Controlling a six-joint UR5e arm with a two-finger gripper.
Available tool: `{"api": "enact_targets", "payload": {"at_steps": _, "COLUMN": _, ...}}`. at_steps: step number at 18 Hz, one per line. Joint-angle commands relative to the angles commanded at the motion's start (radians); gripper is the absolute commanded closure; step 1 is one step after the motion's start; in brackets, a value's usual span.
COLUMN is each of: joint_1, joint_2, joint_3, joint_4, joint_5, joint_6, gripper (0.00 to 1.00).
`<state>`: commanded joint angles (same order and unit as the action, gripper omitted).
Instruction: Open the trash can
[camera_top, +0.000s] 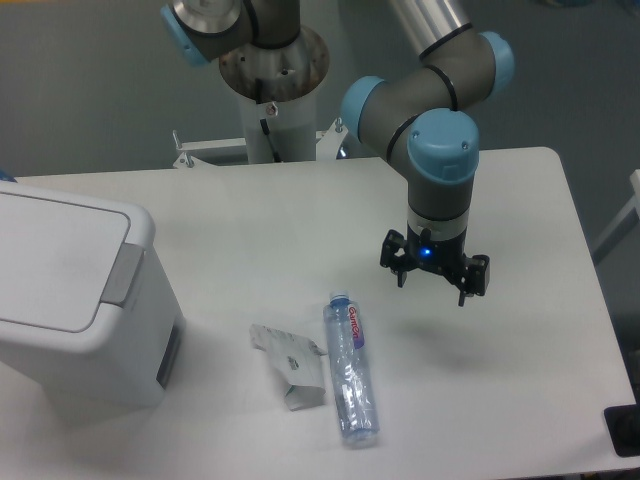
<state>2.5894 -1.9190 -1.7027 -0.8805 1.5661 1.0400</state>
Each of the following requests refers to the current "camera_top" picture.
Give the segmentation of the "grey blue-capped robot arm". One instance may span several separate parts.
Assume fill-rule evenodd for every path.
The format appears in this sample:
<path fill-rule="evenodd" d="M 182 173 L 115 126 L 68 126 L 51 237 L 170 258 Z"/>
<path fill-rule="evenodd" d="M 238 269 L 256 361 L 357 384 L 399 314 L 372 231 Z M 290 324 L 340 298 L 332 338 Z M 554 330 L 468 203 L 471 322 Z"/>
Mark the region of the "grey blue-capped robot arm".
<path fill-rule="evenodd" d="M 420 66 L 397 82 L 366 76 L 345 93 L 347 131 L 408 185 L 407 230 L 390 231 L 380 263 L 399 282 L 420 269 L 462 298 L 485 294 L 490 261 L 464 251 L 479 131 L 466 109 L 511 81 L 514 55 L 478 32 L 457 1 L 396 1 Z M 193 65 L 217 63 L 242 110 L 251 163 L 316 158 L 316 94 L 329 52 L 296 1 L 171 1 L 161 18 Z"/>

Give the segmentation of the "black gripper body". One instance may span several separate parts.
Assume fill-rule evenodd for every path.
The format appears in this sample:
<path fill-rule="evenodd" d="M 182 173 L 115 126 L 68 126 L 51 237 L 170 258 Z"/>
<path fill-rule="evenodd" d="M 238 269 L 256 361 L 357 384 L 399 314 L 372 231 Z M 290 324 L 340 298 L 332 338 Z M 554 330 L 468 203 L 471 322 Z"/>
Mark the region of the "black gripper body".
<path fill-rule="evenodd" d="M 403 254 L 399 279 L 405 280 L 408 272 L 419 269 L 443 276 L 446 280 L 461 280 L 466 274 L 466 233 L 467 230 L 463 230 L 454 238 L 433 241 L 424 240 L 407 228 L 407 235 L 401 242 Z"/>

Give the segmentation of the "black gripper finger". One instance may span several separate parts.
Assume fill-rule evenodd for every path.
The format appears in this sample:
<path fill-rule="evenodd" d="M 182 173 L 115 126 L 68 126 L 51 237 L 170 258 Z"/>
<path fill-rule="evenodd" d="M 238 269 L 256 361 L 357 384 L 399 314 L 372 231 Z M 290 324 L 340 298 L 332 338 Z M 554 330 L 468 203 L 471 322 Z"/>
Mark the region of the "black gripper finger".
<path fill-rule="evenodd" d="M 397 286 L 402 288 L 407 274 L 411 270 L 411 258 L 405 252 L 407 241 L 396 230 L 390 229 L 382 243 L 380 266 L 389 269 L 397 279 Z"/>
<path fill-rule="evenodd" d="M 484 254 L 463 258 L 463 272 L 458 282 L 458 306 L 463 307 L 467 298 L 484 296 L 490 281 L 490 257 Z"/>

